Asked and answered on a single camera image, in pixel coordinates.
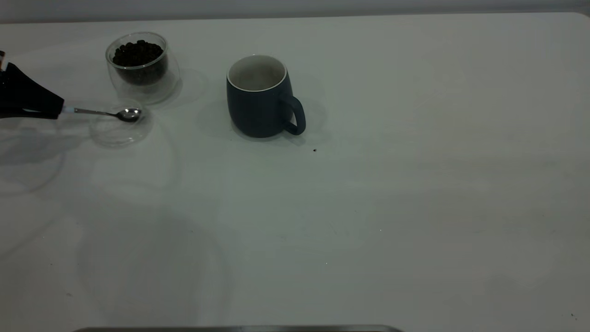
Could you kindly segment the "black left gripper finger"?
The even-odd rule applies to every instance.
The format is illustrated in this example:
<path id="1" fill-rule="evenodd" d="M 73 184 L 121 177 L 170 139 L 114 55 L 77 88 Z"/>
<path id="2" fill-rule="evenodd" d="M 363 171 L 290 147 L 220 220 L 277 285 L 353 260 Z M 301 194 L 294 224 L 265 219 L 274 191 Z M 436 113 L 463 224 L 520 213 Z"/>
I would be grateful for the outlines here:
<path id="1" fill-rule="evenodd" d="M 60 113 L 31 112 L 31 111 L 1 111 L 0 119 L 6 118 L 33 118 L 33 119 L 51 119 L 59 118 Z"/>
<path id="2" fill-rule="evenodd" d="M 34 82 L 13 63 L 1 71 L 2 113 L 61 113 L 64 105 L 62 97 Z"/>

